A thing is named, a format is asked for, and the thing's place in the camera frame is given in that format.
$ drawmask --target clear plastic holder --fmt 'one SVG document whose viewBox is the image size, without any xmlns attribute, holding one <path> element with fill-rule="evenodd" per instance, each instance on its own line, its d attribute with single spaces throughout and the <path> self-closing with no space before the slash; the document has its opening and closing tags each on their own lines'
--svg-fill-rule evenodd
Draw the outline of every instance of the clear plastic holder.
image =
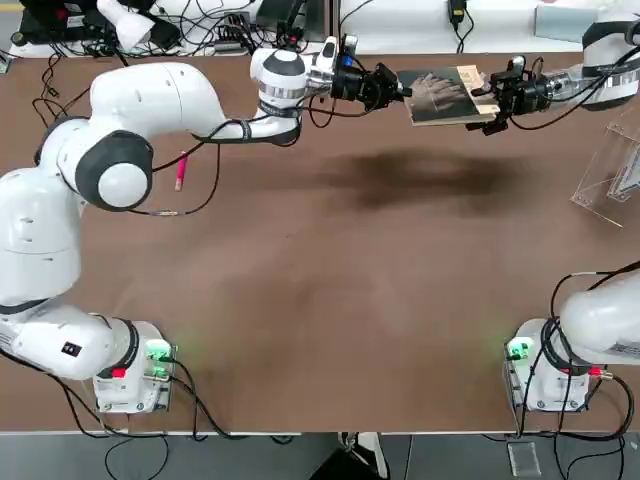
<svg viewBox="0 0 640 480">
<path fill-rule="evenodd" d="M 607 126 L 571 200 L 623 227 L 640 219 L 640 109 Z"/>
</svg>

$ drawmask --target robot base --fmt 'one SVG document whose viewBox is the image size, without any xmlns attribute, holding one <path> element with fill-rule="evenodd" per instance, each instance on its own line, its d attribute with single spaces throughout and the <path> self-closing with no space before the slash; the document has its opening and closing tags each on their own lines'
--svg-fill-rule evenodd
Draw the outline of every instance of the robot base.
<svg viewBox="0 0 640 480">
<path fill-rule="evenodd" d="M 531 367 L 540 351 L 540 332 L 546 319 L 536 318 L 525 322 L 506 345 L 505 369 L 507 379 L 507 394 L 514 407 L 527 408 L 530 411 L 559 412 L 563 409 L 567 392 L 569 375 L 551 366 L 546 356 L 540 357 L 531 375 Z M 509 360 L 508 357 L 519 355 L 519 360 Z M 523 406 L 527 383 L 531 381 L 527 404 Z M 565 411 L 580 411 L 589 389 L 587 374 L 571 377 L 569 396 Z"/>
<path fill-rule="evenodd" d="M 133 322 L 133 325 L 140 335 L 140 346 L 124 377 L 93 377 L 100 412 L 149 413 L 169 408 L 169 381 L 174 364 L 158 360 L 175 358 L 175 348 L 150 323 Z"/>
</svg>

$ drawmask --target hand illustration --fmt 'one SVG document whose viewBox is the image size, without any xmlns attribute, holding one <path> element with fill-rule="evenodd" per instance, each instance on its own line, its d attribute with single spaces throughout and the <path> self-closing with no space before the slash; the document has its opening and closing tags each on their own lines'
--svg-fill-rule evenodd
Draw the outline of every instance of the hand illustration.
<svg viewBox="0 0 640 480">
<path fill-rule="evenodd" d="M 413 96 L 409 100 L 412 109 L 440 112 L 451 108 L 456 101 L 465 98 L 461 85 L 447 78 L 438 78 L 429 73 L 418 77 L 411 84 Z"/>
</svg>

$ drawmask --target black cable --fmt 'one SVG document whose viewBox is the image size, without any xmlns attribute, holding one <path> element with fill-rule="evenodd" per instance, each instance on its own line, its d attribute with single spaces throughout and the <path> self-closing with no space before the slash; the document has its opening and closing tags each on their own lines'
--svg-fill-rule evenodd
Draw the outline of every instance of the black cable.
<svg viewBox="0 0 640 480">
<path fill-rule="evenodd" d="M 506 442 L 507 439 L 506 438 L 493 438 L 489 435 L 485 435 L 484 433 L 481 433 L 480 436 L 486 438 L 487 440 L 491 440 L 492 442 L 499 442 L 499 443 L 503 443 Z"/>
<path fill-rule="evenodd" d="M 171 216 L 171 217 L 176 217 L 176 216 L 186 217 L 187 215 L 193 215 L 194 213 L 198 213 L 200 210 L 202 210 L 207 205 L 209 205 L 209 203 L 213 199 L 213 196 L 216 194 L 216 191 L 218 190 L 218 183 L 220 182 L 220 150 L 221 150 L 220 144 L 218 144 L 217 147 L 218 147 L 218 154 L 216 156 L 216 176 L 215 176 L 215 179 L 213 181 L 213 187 L 211 188 L 211 192 L 209 193 L 209 196 L 200 205 L 198 205 L 197 207 L 192 208 L 190 210 L 185 210 L 183 212 L 171 211 L 171 213 L 167 213 L 167 212 L 169 212 L 169 210 L 145 211 L 145 210 L 136 210 L 134 208 L 132 208 L 130 210 L 127 210 L 127 211 L 130 212 L 130 213 L 135 213 L 137 215 Z M 190 155 L 191 154 L 191 150 L 189 152 L 187 152 L 185 155 L 182 155 L 182 157 Z"/>
<path fill-rule="evenodd" d="M 616 62 L 613 64 L 613 68 L 611 68 L 611 70 L 608 73 L 606 73 L 602 77 L 598 78 L 597 80 L 595 80 L 593 83 L 591 83 L 588 86 L 588 88 L 590 88 L 591 86 L 593 86 L 594 88 L 589 94 L 587 94 L 586 97 L 584 97 L 582 100 L 580 100 L 580 102 L 578 102 L 573 107 L 569 108 L 569 110 L 567 110 L 566 112 L 563 112 L 562 114 L 558 115 L 556 118 L 554 118 L 552 120 L 549 120 L 548 122 L 545 122 L 543 124 L 535 125 L 535 126 L 521 125 L 518 122 L 516 122 L 513 119 L 513 117 L 509 117 L 509 120 L 511 121 L 511 123 L 516 128 L 519 128 L 520 130 L 527 130 L 527 131 L 541 130 L 543 128 L 549 127 L 549 126 L 559 122 L 563 118 L 565 118 L 568 115 L 570 115 L 571 113 L 575 112 L 578 108 L 580 108 L 582 105 L 584 105 L 591 97 L 593 97 L 596 93 L 598 93 L 600 88 L 605 84 L 605 82 L 609 79 L 609 77 L 611 77 L 615 73 L 616 69 L 619 66 L 621 66 L 624 62 L 626 62 L 628 59 L 630 59 L 634 55 L 637 55 L 638 53 L 640 53 L 640 47 L 635 47 L 632 50 L 630 50 L 627 53 L 625 53 L 624 55 L 622 55 L 618 60 L 616 60 Z"/>
<path fill-rule="evenodd" d="M 21 59 L 21 60 L 24 60 L 24 59 L 25 59 L 25 57 L 21 57 L 20 55 L 14 55 L 13 53 L 9 53 L 9 52 L 7 52 L 6 50 L 3 50 L 3 49 L 1 49 L 1 48 L 0 48 L 0 53 L 1 53 L 1 54 L 3 54 L 3 55 L 7 55 L 7 56 L 9 56 L 9 57 L 11 57 L 11 58 L 19 58 L 19 59 Z"/>
<path fill-rule="evenodd" d="M 627 382 L 625 382 L 618 375 L 615 375 L 615 374 L 612 375 L 611 380 L 613 380 L 618 385 L 620 385 L 620 387 L 622 387 L 622 389 L 624 390 L 627 396 L 627 402 L 628 402 L 627 413 L 624 417 L 622 424 L 618 427 L 618 429 L 615 432 L 608 435 L 583 435 L 580 433 L 566 432 L 562 434 L 563 436 L 570 437 L 570 438 L 577 438 L 578 440 L 585 440 L 587 442 L 609 442 L 611 440 L 617 440 L 618 438 L 621 438 L 625 433 L 629 431 L 629 428 L 631 427 L 631 422 L 633 421 L 633 415 L 635 413 L 635 398 L 633 395 L 633 391 L 631 390 L 631 387 L 629 387 Z"/>
<path fill-rule="evenodd" d="M 465 33 L 463 37 L 460 37 L 460 34 L 458 33 L 457 29 L 455 30 L 456 36 L 458 37 L 458 40 L 460 40 L 460 43 L 458 43 L 458 48 L 456 50 L 457 54 L 464 53 L 464 42 L 467 40 L 467 37 L 469 36 L 469 34 L 473 31 L 473 29 L 476 26 L 476 23 L 473 21 L 473 17 L 469 13 L 469 10 L 467 10 L 465 8 L 464 9 L 464 13 L 467 15 L 467 17 L 469 17 L 469 21 L 471 22 L 471 26 L 469 27 L 469 30 L 467 30 L 467 33 Z"/>
<path fill-rule="evenodd" d="M 189 369 L 179 360 L 172 358 L 165 361 L 178 365 L 187 376 L 187 380 L 189 380 L 189 386 L 193 392 L 193 428 L 191 430 L 191 438 L 196 442 L 204 442 L 207 439 L 207 435 L 198 437 L 198 401 L 196 400 L 198 394 L 196 393 L 196 382 L 193 380 L 193 376 L 191 375 L 191 372 L 189 372 Z"/>
<path fill-rule="evenodd" d="M 78 100 L 80 100 L 82 97 L 84 97 L 87 93 L 89 93 L 91 91 L 91 86 L 88 86 L 87 88 L 85 88 L 82 92 L 80 92 L 78 95 L 76 95 L 75 97 L 73 97 L 71 100 L 69 100 L 65 105 L 64 105 L 64 109 L 65 111 L 68 108 L 73 107 L 76 102 L 78 102 Z"/>
<path fill-rule="evenodd" d="M 349 13 L 347 13 L 344 17 L 342 17 L 342 20 L 340 20 L 340 23 L 338 23 L 338 40 L 340 39 L 340 37 L 342 36 L 342 24 L 344 23 L 344 21 L 349 18 L 351 15 L 353 15 L 354 13 L 356 13 L 358 10 L 360 10 L 361 8 L 363 8 L 366 5 L 369 5 L 371 2 L 373 2 L 373 0 L 366 0 L 365 2 L 362 2 L 360 5 L 358 5 L 356 8 L 354 8 L 353 10 L 351 10 Z"/>
<path fill-rule="evenodd" d="M 567 468 L 567 473 L 564 475 L 564 477 L 569 480 L 569 477 L 571 475 L 571 468 L 573 468 L 573 466 L 582 461 L 582 460 L 586 460 L 588 458 L 595 458 L 595 457 L 607 457 L 609 455 L 615 455 L 616 453 L 620 453 L 620 470 L 618 472 L 618 479 L 620 480 L 622 478 L 622 475 L 624 474 L 624 447 L 626 445 L 625 439 L 624 437 L 620 437 L 618 439 L 618 444 L 619 447 L 615 450 L 612 450 L 610 452 L 603 452 L 603 453 L 592 453 L 590 455 L 583 455 L 581 457 L 578 458 L 574 458 L 571 463 L 569 464 L 569 467 Z"/>
<path fill-rule="evenodd" d="M 122 55 L 122 52 L 118 47 L 113 48 L 113 53 L 116 54 L 116 57 L 118 57 L 118 60 L 120 60 L 123 66 L 125 67 L 129 66 L 129 62 L 127 62 L 127 60 L 124 58 L 124 55 Z"/>
<path fill-rule="evenodd" d="M 313 105 L 313 100 L 315 98 L 316 96 L 314 95 L 309 99 L 309 107 Z M 318 123 L 318 121 L 313 116 L 313 112 L 309 112 L 309 118 L 311 118 L 311 123 L 313 123 L 313 125 L 316 128 L 327 128 L 331 123 L 331 120 L 333 120 L 333 114 L 336 111 L 336 103 L 337 103 L 337 100 L 334 98 L 333 103 L 331 104 L 331 113 L 327 116 L 327 120 L 324 123 Z"/>
<path fill-rule="evenodd" d="M 213 138 L 217 133 L 219 133 L 223 128 L 229 126 L 229 125 L 233 125 L 233 124 L 241 124 L 242 122 L 240 122 L 240 120 L 236 120 L 236 119 L 229 119 L 224 121 L 223 123 L 221 123 L 218 127 L 216 127 L 209 135 L 207 135 L 207 139 L 211 139 Z M 175 164 L 179 163 L 180 160 L 182 160 L 185 156 L 190 156 L 192 153 L 200 150 L 206 142 L 204 141 L 200 141 L 197 144 L 195 144 L 193 147 L 191 147 L 189 150 L 187 150 L 185 153 L 181 153 L 179 156 L 177 156 L 176 158 L 174 158 L 173 160 L 171 160 L 170 162 L 164 163 L 158 167 L 154 167 L 151 171 L 153 173 L 156 172 L 161 172 L 162 170 L 165 170 L 169 167 L 174 166 Z"/>
<path fill-rule="evenodd" d="M 587 290 L 588 291 L 594 290 L 599 286 L 601 286 L 603 283 L 608 282 L 609 280 L 611 280 L 614 277 L 617 277 L 618 275 L 622 275 L 623 273 L 635 272 L 636 270 L 640 270 L 640 260 L 631 262 L 628 265 L 625 265 L 624 267 L 619 268 L 618 270 L 614 270 L 613 272 L 608 273 L 604 278 L 601 278 L 600 280 L 598 280 L 596 283 L 591 285 Z"/>
<path fill-rule="evenodd" d="M 224 431 L 222 428 L 220 428 L 218 423 L 211 416 L 211 413 L 209 413 L 209 409 L 207 408 L 207 406 L 204 404 L 202 399 L 199 396 L 197 396 L 193 392 L 193 390 L 191 390 L 191 387 L 187 385 L 184 381 L 180 380 L 175 376 L 172 376 L 170 378 L 173 383 L 179 385 L 184 391 L 186 391 L 187 393 L 189 393 L 195 398 L 198 404 L 198 407 L 200 407 L 200 411 L 205 414 L 205 416 L 207 417 L 207 420 L 209 420 L 209 423 L 211 424 L 211 427 L 218 435 L 220 435 L 222 438 L 225 438 L 227 440 L 244 440 L 245 438 L 247 438 L 246 435 L 232 435 Z"/>
<path fill-rule="evenodd" d="M 161 438 L 162 441 L 164 442 L 164 447 L 165 447 L 164 460 L 162 461 L 162 465 L 160 465 L 160 468 L 156 471 L 156 473 L 154 473 L 150 477 L 147 477 L 147 480 L 153 480 L 154 478 L 158 477 L 158 475 L 162 473 L 162 471 L 167 466 L 167 463 L 169 462 L 169 452 L 170 452 L 169 442 L 167 442 L 167 438 L 164 435 L 159 438 Z M 123 440 L 122 442 L 116 443 L 111 448 L 109 448 L 109 450 L 107 450 L 107 453 L 104 456 L 104 468 L 107 471 L 107 474 L 109 474 L 109 476 L 113 480 L 119 480 L 119 479 L 113 474 L 113 472 L 111 471 L 111 468 L 109 468 L 109 455 L 111 455 L 111 453 L 113 453 L 117 448 L 121 447 L 122 445 L 126 445 L 127 443 L 132 442 L 133 440 L 134 440 L 133 438 Z"/>
<path fill-rule="evenodd" d="M 293 435 L 269 435 L 269 438 L 278 445 L 289 445 L 296 437 Z"/>
</svg>

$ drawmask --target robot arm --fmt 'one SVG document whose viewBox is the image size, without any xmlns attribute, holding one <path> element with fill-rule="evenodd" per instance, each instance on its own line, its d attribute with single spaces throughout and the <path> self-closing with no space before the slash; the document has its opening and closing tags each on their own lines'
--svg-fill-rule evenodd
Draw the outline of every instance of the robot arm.
<svg viewBox="0 0 640 480">
<path fill-rule="evenodd" d="M 485 135 L 506 130 L 515 115 L 581 106 L 590 111 L 614 108 L 638 92 L 640 22 L 633 14 L 602 16 L 582 39 L 584 63 L 555 71 L 526 69 L 523 56 L 514 57 L 503 72 L 491 75 L 472 94 L 493 95 L 500 113 L 491 122 L 467 125 Z"/>
<path fill-rule="evenodd" d="M 343 42 L 355 48 L 355 42 Z M 52 374 L 93 377 L 101 411 L 149 412 L 163 405 L 172 348 L 150 323 L 84 313 L 61 296 L 80 275 L 80 221 L 87 203 L 121 212 L 152 187 L 149 139 L 186 131 L 212 143 L 286 144 L 300 134 L 300 105 L 311 94 L 386 107 L 410 91 L 378 64 L 351 65 L 335 38 L 320 54 L 258 50 L 253 118 L 229 120 L 214 88 L 194 67 L 155 63 L 97 77 L 89 118 L 52 125 L 36 167 L 0 178 L 0 348 Z"/>
</svg>

